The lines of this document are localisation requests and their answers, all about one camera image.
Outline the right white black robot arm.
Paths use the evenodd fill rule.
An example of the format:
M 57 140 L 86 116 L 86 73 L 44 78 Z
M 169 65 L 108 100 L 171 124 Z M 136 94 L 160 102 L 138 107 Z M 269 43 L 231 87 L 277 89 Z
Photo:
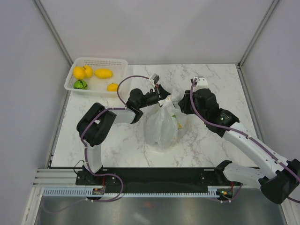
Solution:
M 250 168 L 224 160 L 216 167 L 216 183 L 234 181 L 257 188 L 275 204 L 290 198 L 300 184 L 299 160 L 288 160 L 254 137 L 238 117 L 219 107 L 210 89 L 185 91 L 179 107 L 184 114 L 198 116 L 209 131 L 232 143 L 257 165 Z

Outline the white lemon-print plastic bag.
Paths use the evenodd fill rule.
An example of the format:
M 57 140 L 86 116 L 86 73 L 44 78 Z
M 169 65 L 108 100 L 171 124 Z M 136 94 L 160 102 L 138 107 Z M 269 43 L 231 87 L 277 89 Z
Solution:
M 146 143 L 154 147 L 155 151 L 168 151 L 186 133 L 188 117 L 179 107 L 179 101 L 183 97 L 184 90 L 174 87 L 171 94 L 158 101 L 158 106 L 147 117 L 144 137 Z

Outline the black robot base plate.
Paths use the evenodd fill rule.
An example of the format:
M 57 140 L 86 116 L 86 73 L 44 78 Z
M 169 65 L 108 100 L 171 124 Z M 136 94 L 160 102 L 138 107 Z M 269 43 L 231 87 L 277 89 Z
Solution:
M 95 177 L 87 169 L 77 172 L 76 185 L 104 185 L 109 193 L 191 193 L 206 192 L 208 186 L 231 186 L 232 183 L 213 167 L 105 167 Z

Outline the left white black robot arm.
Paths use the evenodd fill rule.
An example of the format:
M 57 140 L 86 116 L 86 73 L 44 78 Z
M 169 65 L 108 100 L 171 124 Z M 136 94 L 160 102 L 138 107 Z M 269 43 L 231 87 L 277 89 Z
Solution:
M 92 185 L 102 181 L 101 144 L 108 136 L 111 127 L 118 123 L 136 123 L 143 116 L 142 108 L 155 105 L 169 95 L 168 91 L 157 84 L 146 94 L 140 89 L 131 90 L 125 107 L 105 108 L 100 103 L 92 105 L 76 127 L 85 147 L 84 167 L 89 170 L 86 174 L 87 181 Z

